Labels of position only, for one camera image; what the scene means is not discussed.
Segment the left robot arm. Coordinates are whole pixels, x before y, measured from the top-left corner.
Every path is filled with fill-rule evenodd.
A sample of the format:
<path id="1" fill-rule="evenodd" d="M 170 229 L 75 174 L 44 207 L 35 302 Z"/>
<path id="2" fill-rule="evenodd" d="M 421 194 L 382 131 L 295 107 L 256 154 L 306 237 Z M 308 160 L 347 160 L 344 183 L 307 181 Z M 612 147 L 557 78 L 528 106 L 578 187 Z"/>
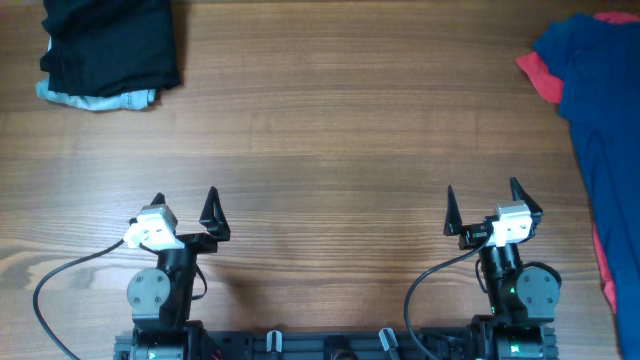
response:
<path id="1" fill-rule="evenodd" d="M 230 228 L 219 194 L 212 187 L 199 223 L 205 230 L 178 234 L 178 220 L 159 193 L 130 220 L 124 241 L 130 248 L 157 256 L 156 266 L 130 280 L 127 300 L 134 328 L 129 341 L 114 347 L 115 360 L 221 359 L 221 348 L 200 321 L 191 321 L 194 280 L 203 275 L 197 265 L 200 254 L 215 253 L 218 244 L 230 239 Z"/>

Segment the blue polo shirt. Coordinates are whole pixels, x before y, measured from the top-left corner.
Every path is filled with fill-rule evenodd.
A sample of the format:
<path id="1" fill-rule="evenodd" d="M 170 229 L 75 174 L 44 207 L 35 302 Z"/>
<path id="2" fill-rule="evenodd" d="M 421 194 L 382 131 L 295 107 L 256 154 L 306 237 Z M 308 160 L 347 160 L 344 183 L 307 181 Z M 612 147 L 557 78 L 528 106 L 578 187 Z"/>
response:
<path id="1" fill-rule="evenodd" d="M 639 25 L 576 14 L 534 43 L 563 83 L 558 113 L 570 125 L 593 216 L 616 287 L 622 354 L 639 356 Z"/>

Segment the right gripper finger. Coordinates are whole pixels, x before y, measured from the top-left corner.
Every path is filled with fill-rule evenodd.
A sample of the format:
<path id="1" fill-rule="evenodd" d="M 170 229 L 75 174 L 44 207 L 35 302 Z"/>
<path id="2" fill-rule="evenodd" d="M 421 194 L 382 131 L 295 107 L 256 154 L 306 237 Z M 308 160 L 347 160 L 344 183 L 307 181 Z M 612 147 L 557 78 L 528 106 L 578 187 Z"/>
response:
<path id="1" fill-rule="evenodd" d="M 447 189 L 447 210 L 444 221 L 443 234 L 445 236 L 459 235 L 463 229 L 463 222 L 456 200 L 454 189 L 451 185 Z"/>
<path id="2" fill-rule="evenodd" d="M 528 195 L 516 177 L 509 179 L 512 198 L 514 201 L 523 201 L 529 208 L 533 218 L 541 218 L 543 209 Z"/>

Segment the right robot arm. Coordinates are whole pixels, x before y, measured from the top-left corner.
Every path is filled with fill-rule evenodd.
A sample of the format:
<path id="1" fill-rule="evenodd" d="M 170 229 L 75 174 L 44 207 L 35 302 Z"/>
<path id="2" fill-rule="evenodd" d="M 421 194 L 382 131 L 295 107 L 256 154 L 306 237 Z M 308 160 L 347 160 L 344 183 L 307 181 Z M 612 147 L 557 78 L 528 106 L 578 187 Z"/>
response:
<path id="1" fill-rule="evenodd" d="M 461 250 L 473 250 L 491 313 L 476 315 L 463 330 L 461 359 L 552 360 L 559 357 L 555 319 L 562 279 L 542 262 L 522 261 L 518 245 L 535 236 L 543 209 L 518 180 L 510 179 L 512 200 L 496 206 L 480 223 L 465 225 L 454 190 L 448 189 L 444 234 L 459 237 Z"/>

